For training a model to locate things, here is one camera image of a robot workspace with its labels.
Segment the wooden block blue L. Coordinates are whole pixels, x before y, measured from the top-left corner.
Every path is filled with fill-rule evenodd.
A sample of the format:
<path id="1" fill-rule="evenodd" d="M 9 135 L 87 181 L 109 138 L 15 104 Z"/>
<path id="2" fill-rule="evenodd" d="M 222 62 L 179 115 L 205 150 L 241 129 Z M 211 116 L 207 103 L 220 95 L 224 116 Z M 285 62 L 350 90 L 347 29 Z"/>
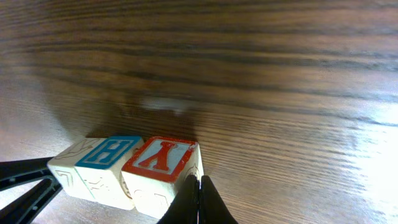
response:
<path id="1" fill-rule="evenodd" d="M 123 210 L 134 208 L 121 168 L 143 144 L 140 136 L 101 138 L 75 163 L 74 168 L 98 203 Z"/>

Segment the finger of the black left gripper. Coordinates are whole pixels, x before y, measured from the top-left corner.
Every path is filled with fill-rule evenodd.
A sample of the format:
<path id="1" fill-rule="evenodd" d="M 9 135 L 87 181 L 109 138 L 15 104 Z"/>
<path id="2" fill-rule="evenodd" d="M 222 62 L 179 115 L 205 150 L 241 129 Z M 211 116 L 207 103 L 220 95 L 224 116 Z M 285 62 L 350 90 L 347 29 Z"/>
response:
<path id="1" fill-rule="evenodd" d="M 42 179 L 54 179 L 47 167 L 51 157 L 1 162 L 1 191 Z"/>
<path id="2" fill-rule="evenodd" d="M 24 195 L 1 209 L 1 223 L 29 224 L 62 190 L 54 177 L 41 180 Z"/>

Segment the wooden block red U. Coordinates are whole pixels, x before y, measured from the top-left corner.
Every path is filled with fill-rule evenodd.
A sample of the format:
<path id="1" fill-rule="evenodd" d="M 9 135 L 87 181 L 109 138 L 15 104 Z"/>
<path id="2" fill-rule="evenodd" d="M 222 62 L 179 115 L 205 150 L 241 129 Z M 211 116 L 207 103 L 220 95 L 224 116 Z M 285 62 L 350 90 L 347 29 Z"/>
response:
<path id="1" fill-rule="evenodd" d="M 138 212 L 160 219 L 189 175 L 204 175 L 196 141 L 154 136 L 123 165 L 122 176 Z"/>

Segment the wooden block ice cream picture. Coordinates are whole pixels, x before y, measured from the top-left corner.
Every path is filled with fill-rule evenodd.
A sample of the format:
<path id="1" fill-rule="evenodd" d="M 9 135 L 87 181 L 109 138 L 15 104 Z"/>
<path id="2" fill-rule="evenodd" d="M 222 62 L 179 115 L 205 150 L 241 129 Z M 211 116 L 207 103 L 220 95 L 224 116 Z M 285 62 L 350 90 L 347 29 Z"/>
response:
<path id="1" fill-rule="evenodd" d="M 47 167 L 69 196 L 95 201 L 94 196 L 76 171 L 75 164 L 104 140 L 105 138 L 79 139 L 48 161 Z"/>

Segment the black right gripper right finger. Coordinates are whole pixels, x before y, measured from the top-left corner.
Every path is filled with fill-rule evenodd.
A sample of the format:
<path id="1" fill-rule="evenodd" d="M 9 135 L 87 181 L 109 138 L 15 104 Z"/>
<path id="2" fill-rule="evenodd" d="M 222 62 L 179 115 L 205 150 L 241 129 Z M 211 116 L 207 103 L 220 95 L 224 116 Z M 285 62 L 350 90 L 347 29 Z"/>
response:
<path id="1" fill-rule="evenodd" d="M 238 224 L 207 175 L 201 177 L 198 214 L 199 224 Z"/>

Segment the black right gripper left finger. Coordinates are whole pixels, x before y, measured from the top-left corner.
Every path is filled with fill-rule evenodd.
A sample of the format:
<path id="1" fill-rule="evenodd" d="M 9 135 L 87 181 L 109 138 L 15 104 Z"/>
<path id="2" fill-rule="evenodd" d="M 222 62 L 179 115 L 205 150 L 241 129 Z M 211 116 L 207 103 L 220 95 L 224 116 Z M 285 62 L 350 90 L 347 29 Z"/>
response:
<path id="1" fill-rule="evenodd" d="M 200 183 L 189 175 L 182 184 L 170 207 L 157 224 L 197 224 Z"/>

